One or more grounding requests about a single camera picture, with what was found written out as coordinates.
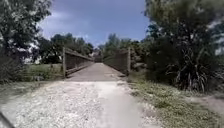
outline bridge railing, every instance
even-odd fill
[[[63,48],[63,74],[64,77],[88,67],[94,63],[92,58],[83,56],[68,48]]]
[[[131,70],[131,50],[119,51],[116,54],[103,59],[103,63],[120,71],[125,75],[129,75]]]

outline foliage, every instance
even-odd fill
[[[50,15],[50,0],[1,0],[0,47],[6,55],[28,56],[40,28],[37,23]]]
[[[119,38],[116,34],[110,34],[105,45],[99,45],[98,49],[103,58],[116,55],[118,52],[131,49],[131,68],[137,70],[138,63],[145,63],[145,50],[143,42],[129,38]]]
[[[222,118],[196,103],[184,100],[185,92],[144,79],[144,72],[130,75],[137,96],[156,107],[165,128],[219,128]]]
[[[56,34],[47,40],[41,38],[38,40],[37,45],[38,55],[41,57],[41,62],[44,64],[57,64],[61,62],[62,58],[62,49],[63,47],[68,47],[74,51],[77,51],[80,54],[89,56],[93,52],[93,45],[91,43],[86,43],[83,38],[75,38],[72,34],[60,35]],[[37,57],[36,51],[33,52],[33,59]]]
[[[62,78],[61,64],[27,65],[22,81],[46,81]]]
[[[19,59],[8,57],[0,52],[0,84],[20,80],[22,68]]]
[[[148,76],[170,83],[175,79],[180,89],[208,89],[219,68],[222,5],[222,0],[146,0]]]

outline blue sky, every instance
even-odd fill
[[[72,33],[95,46],[110,33],[141,40],[149,21],[143,15],[145,0],[54,0],[52,15],[41,22],[46,38]]]

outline grass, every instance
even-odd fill
[[[7,103],[12,97],[31,93],[49,82],[15,82],[0,84],[0,105]]]
[[[55,80],[62,78],[61,64],[27,65],[24,81]]]
[[[143,73],[132,73],[129,82],[139,96],[153,104],[165,128],[221,128],[221,118],[196,103],[189,103],[184,97],[190,95],[174,87],[149,82]]]

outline white cloud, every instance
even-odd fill
[[[43,30],[43,36],[48,39],[55,34],[67,33],[72,33],[74,36],[77,35],[85,39],[89,38],[87,34],[82,32],[82,29],[89,27],[89,22],[68,13],[53,11],[52,15],[43,20],[39,26]]]

